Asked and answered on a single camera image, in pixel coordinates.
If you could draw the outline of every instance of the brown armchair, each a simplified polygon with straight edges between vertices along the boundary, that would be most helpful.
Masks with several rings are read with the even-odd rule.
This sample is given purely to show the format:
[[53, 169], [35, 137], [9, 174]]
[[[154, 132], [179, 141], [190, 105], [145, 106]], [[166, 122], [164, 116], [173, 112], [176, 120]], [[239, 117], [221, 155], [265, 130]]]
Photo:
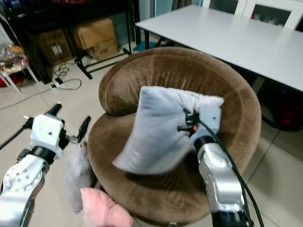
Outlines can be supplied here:
[[106, 114], [94, 124], [88, 141], [89, 160], [100, 184], [131, 214], [151, 223], [197, 221], [209, 208], [195, 154], [187, 155], [173, 172], [161, 176], [127, 174], [112, 165], [132, 131], [143, 85], [224, 97], [218, 137], [242, 173], [260, 134], [257, 97], [230, 66], [175, 47], [134, 54], [113, 67], [100, 83], [99, 98]]

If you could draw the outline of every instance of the floor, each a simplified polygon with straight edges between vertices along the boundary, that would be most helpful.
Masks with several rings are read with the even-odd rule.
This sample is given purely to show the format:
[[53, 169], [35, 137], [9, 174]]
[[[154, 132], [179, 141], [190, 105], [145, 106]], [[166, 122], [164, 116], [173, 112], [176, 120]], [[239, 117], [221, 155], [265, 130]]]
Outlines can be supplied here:
[[[98, 87], [104, 74], [111, 68], [92, 73], [89, 80], [76, 65], [69, 65], [70, 71], [63, 80], [79, 78], [82, 86], [78, 90], [50, 90], [36, 95], [20, 104], [0, 110], [0, 143], [13, 134], [25, 121], [23, 115], [35, 116], [46, 112], [57, 101], [63, 105], [58, 116], [66, 122], [69, 133], [77, 134], [81, 122], [89, 114], [93, 123], [104, 113], [98, 100]], [[78, 82], [67, 86], [76, 87]], [[37, 92], [49, 88], [43, 83], [32, 83], [21, 88], [17, 94], [10, 88], [0, 88], [0, 108], [13, 104]], [[0, 151], [0, 177], [12, 166], [20, 151], [30, 148], [30, 131], [18, 136]], [[248, 186], [262, 212], [266, 227], [303, 226], [303, 152], [302, 132], [282, 132], [262, 124], [262, 133], [256, 153], [244, 174]], [[75, 215], [64, 196], [63, 179], [65, 158], [56, 161], [46, 176], [45, 186], [36, 199], [35, 213], [31, 227], [84, 227], [81, 213]], [[258, 220], [250, 205], [256, 226]], [[134, 219], [134, 227], [149, 227]], [[207, 216], [189, 227], [211, 227]]]

